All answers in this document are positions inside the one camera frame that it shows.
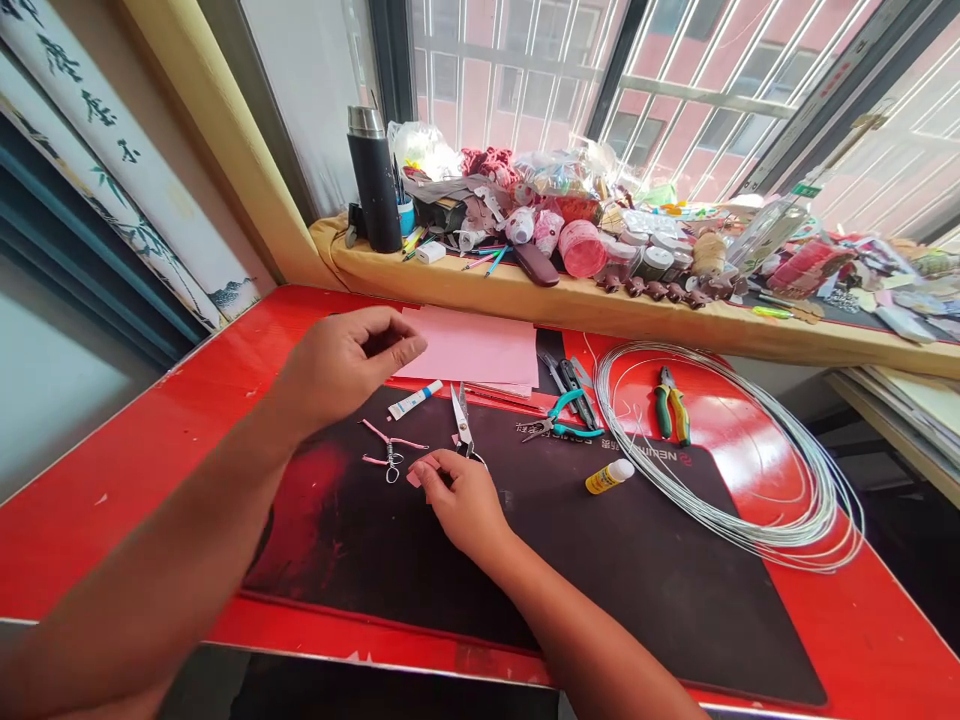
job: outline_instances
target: thermos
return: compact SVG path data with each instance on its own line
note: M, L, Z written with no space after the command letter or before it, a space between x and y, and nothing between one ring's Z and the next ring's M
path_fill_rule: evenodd
M403 240L390 144L383 130L383 120L376 108L351 105L347 112L347 142L353 172L357 176L367 240L376 252L397 252Z

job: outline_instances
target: pliers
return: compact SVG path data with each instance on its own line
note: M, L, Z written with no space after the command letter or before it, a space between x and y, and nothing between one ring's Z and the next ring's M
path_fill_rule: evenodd
M522 428L533 427L534 425L538 425L540 427L537 432L533 433L532 435L528 435L521 442L528 442L533 440L535 437L546 435L549 432L554 432L557 435L571 433L577 437L600 437L603 435L603 430L578 430L577 428L572 428L557 422L557 418L560 416L560 411L563 410L568 403L571 403L574 400L582 397L583 388L577 388L576 390L571 390L570 392L564 393L557 400L557 404L553 406L553 410L548 412L545 418L520 425Z
M673 435L673 423L670 421L670 410L667 407L669 400L670 407L677 416L677 439L681 447L687 447L690 444L690 416L687 415L687 408L683 404L683 393L677 390L677 383L666 365L660 368L660 384L653 391L657 396L657 423L660 425L663 439L669 440Z

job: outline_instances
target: silver wire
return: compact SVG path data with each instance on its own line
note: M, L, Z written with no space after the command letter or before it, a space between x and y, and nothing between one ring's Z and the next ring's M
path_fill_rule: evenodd
M806 505L798 518L782 522L781 514L769 525L757 525L729 515L705 503L691 492L656 453L648 456L640 450L635 444L636 434L631 439L614 410L617 390L624 376L634 368L666 358L650 358L634 363L612 386L610 371L614 362L624 355L651 351L680 356L683 358L681 362L719 375L753 398L761 411L780 427L800 460L798 468L803 487L795 500L805 501ZM856 493L817 439L765 390L707 355L667 343L627 343L610 350L595 367L594 385L600 412L623 454L657 489L701 525L747 552L797 570L832 573L856 557L864 543L863 508ZM644 441L650 447L650 441L646 438ZM840 510L847 515L849 522L842 520ZM842 535L827 541L836 533L841 523L844 526ZM814 550L811 546L817 544L819 545Z

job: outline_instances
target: pen holder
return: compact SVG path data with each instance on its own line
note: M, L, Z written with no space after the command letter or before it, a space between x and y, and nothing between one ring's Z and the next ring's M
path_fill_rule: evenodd
M397 212L400 214L400 234L406 237L413 232L416 220L413 217L413 200L397 203Z

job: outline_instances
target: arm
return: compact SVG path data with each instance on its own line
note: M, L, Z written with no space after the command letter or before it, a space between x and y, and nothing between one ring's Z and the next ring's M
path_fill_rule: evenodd
M453 478L449 489L425 463L413 469L444 532L517 606L580 720L706 717L630 633L513 533L482 465L431 454Z
M5 658L0 717L162 699L239 586L294 449L425 348L384 307L311 328L250 415Z

